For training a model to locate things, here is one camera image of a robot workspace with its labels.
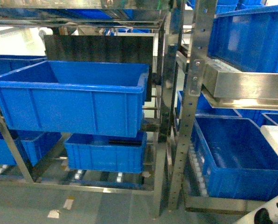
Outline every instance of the stainless steel rack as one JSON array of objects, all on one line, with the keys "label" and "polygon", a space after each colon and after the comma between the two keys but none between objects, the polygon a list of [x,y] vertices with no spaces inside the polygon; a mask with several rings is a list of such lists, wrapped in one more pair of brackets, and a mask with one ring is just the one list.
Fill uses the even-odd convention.
[{"label": "stainless steel rack", "polygon": [[[149,28],[158,33],[158,57],[154,107],[144,106],[144,110],[154,110],[154,118],[144,119],[142,131],[153,132],[153,144],[146,148],[144,172],[140,175],[125,174],[125,181],[117,183],[113,180],[115,173],[96,173],[87,171],[81,180],[72,178],[76,170],[64,172],[61,170],[60,155],[64,151],[64,140],[70,135],[63,133],[59,142],[32,167],[30,162],[24,162],[14,143],[16,136],[11,136],[5,120],[0,114],[0,132],[3,135],[20,169],[22,176],[0,175],[0,184],[7,186],[26,186],[36,188],[52,188],[81,190],[104,193],[121,193],[153,196],[154,216],[160,214],[162,189],[165,181],[165,161],[170,150],[171,113],[173,111],[175,88],[167,83],[175,84],[177,79],[176,51],[181,44],[184,1],[169,5],[167,0],[147,1],[28,1],[0,2],[0,26],[28,27],[98,27],[98,28]],[[84,19],[67,9],[99,9],[111,19]],[[132,17],[126,9],[133,9]],[[49,171],[56,166],[58,179],[51,179]]]},{"label": "stainless steel rack", "polygon": [[[202,91],[210,105],[216,108],[278,110],[278,74],[243,72],[207,57],[215,8],[216,1],[197,1],[190,47],[183,46],[177,52],[177,64],[186,76],[179,131],[176,128],[177,113],[174,112],[173,118],[177,148],[168,207],[171,210],[176,209],[182,189],[187,211],[246,214],[263,202],[205,197],[200,195],[198,189],[192,191],[196,188],[197,181],[188,147],[198,97]],[[185,167],[191,174],[187,177],[189,184],[183,173]]]},{"label": "stainless steel rack", "polygon": [[[189,194],[188,184],[184,182],[186,162],[188,161],[189,167],[192,167],[188,149],[201,91],[213,107],[278,109],[278,74],[241,72],[235,68],[221,66],[217,61],[207,58],[216,4],[216,0],[196,1],[190,45],[189,48],[185,48],[181,45],[184,0],[70,0],[61,2],[35,0],[28,3],[4,0],[3,4],[0,2],[0,26],[156,29],[159,37],[156,80],[160,81],[153,83],[156,87],[155,107],[144,108],[155,110],[154,118],[146,119],[142,124],[142,130],[154,132],[153,150],[152,148],[147,150],[149,153],[153,152],[151,153],[153,159],[145,165],[146,172],[149,172],[151,176],[145,178],[144,184],[140,184],[141,176],[136,175],[133,181],[126,184],[112,183],[109,179],[94,182],[73,181],[70,179],[72,173],[65,178],[65,181],[46,179],[44,173],[64,150],[62,142],[67,134],[63,135],[60,142],[33,168],[28,162],[23,161],[1,115],[0,131],[24,178],[0,175],[0,184],[153,195],[155,216],[158,216],[165,171],[167,171],[170,183],[168,203],[170,210],[177,208],[181,189],[188,211],[245,214],[261,205],[262,202],[203,197],[198,194],[198,191],[196,194]],[[23,14],[14,14],[12,10],[17,8],[34,12],[36,16],[24,17]],[[66,9],[100,9],[111,19],[83,19]],[[125,9],[133,9],[134,16],[129,17]],[[8,16],[2,16],[1,10],[8,13]],[[176,131],[177,117],[174,112],[174,98],[178,68],[183,69],[186,76],[183,89],[182,122],[179,131]],[[174,131],[174,138],[171,138],[171,128]],[[176,148],[171,147],[173,141],[177,145]],[[194,185],[194,182],[194,175],[192,175],[190,184]]]}]

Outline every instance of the plastic storage bin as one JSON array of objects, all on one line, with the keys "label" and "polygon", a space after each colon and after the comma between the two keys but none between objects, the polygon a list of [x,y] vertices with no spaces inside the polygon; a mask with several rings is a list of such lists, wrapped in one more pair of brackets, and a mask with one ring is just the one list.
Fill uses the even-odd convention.
[{"label": "plastic storage bin", "polygon": [[258,126],[263,125],[264,118],[261,115],[262,113],[278,113],[278,111],[267,111],[267,110],[246,110],[238,109],[237,110],[243,118],[249,118],[253,120]]},{"label": "plastic storage bin", "polygon": [[44,56],[0,55],[0,75],[46,59]]},{"label": "plastic storage bin", "polygon": [[242,3],[244,5],[260,5],[261,0],[239,0],[239,3]]},{"label": "plastic storage bin", "polygon": [[[218,5],[237,5],[239,0],[218,0]],[[189,4],[195,6],[195,0],[188,1]]]},{"label": "plastic storage bin", "polygon": [[[60,133],[17,131],[24,149],[18,147],[23,159],[28,156],[34,166],[38,161],[58,142]],[[16,165],[16,161],[10,152],[5,140],[0,133],[0,164]]]},{"label": "plastic storage bin", "polygon": [[[181,112],[182,91],[177,91],[177,110]],[[203,94],[200,94],[196,116],[235,116],[241,117],[237,110],[212,108]]]},{"label": "plastic storage bin", "polygon": [[264,5],[262,4],[258,4],[258,5],[244,5],[242,3],[239,3],[237,5],[237,10],[241,10],[241,9],[252,9],[252,8],[261,8],[261,7],[264,7]]},{"label": "plastic storage bin", "polygon": [[141,173],[146,136],[144,132],[135,138],[73,134],[64,143],[69,168]]},{"label": "plastic storage bin", "polygon": [[268,201],[278,195],[278,156],[250,119],[197,117],[192,142],[209,196]]},{"label": "plastic storage bin", "polygon": [[0,76],[10,129],[136,137],[147,64],[45,61]]},{"label": "plastic storage bin", "polygon": [[216,14],[221,14],[221,13],[228,13],[232,12],[236,9],[236,5],[217,5],[217,9],[215,10]]},{"label": "plastic storage bin", "polygon": [[278,72],[278,6],[218,15],[209,49],[242,70]]},{"label": "plastic storage bin", "polygon": [[[229,5],[229,4],[224,5],[224,4],[220,4],[220,1],[219,1],[218,4],[220,4],[220,5],[217,5],[215,13],[216,14],[221,14],[221,13],[227,13],[227,12],[234,11],[236,9],[236,4],[237,4],[238,1],[236,0],[236,1],[233,1],[233,2],[235,2],[235,5]],[[188,5],[194,9],[195,8],[195,1],[189,2]]]},{"label": "plastic storage bin", "polygon": [[277,125],[278,126],[278,113],[263,113],[263,125]]}]

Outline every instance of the bright light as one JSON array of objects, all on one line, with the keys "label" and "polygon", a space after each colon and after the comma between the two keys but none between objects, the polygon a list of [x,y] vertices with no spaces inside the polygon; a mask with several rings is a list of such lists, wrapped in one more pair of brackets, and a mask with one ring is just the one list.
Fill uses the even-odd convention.
[{"label": "bright light", "polygon": [[255,99],[237,99],[233,101],[236,105],[258,105],[257,100]]}]

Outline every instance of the metal support beam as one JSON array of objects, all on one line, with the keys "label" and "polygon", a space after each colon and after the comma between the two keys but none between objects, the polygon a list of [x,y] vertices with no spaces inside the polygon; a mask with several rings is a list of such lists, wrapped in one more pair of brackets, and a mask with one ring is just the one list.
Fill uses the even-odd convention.
[{"label": "metal support beam", "polygon": [[25,150],[18,150],[18,147],[23,148],[23,145],[20,141],[20,138],[16,132],[10,133],[8,127],[6,126],[6,123],[4,119],[2,118],[0,114],[0,132],[9,148],[11,151],[14,159],[16,160],[20,171],[22,172],[25,181],[28,183],[33,183],[33,178],[32,178],[32,166],[29,160],[24,161],[23,158],[28,158],[26,155]]},{"label": "metal support beam", "polygon": [[168,208],[170,210],[177,208],[195,112],[201,93],[205,59],[208,52],[216,5],[217,1],[215,0],[198,0],[195,5],[193,21],[195,29],[189,46],[191,48],[191,57],[189,67],[186,69],[188,70],[188,77],[184,84],[181,126],[169,192]]}]

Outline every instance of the floor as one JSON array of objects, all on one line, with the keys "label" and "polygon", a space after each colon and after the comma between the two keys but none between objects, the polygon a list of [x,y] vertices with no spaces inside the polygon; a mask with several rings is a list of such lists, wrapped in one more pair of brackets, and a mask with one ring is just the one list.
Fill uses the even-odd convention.
[{"label": "floor", "polygon": [[[44,55],[38,29],[15,29],[0,34],[0,54]],[[183,79],[180,71],[178,89],[182,89]],[[70,210],[63,209],[68,197],[74,197]],[[48,218],[51,210],[59,210],[59,218]],[[0,186],[0,224],[230,224],[239,218],[185,212],[183,203],[176,211],[164,208],[157,219],[151,210],[150,196]]]}]

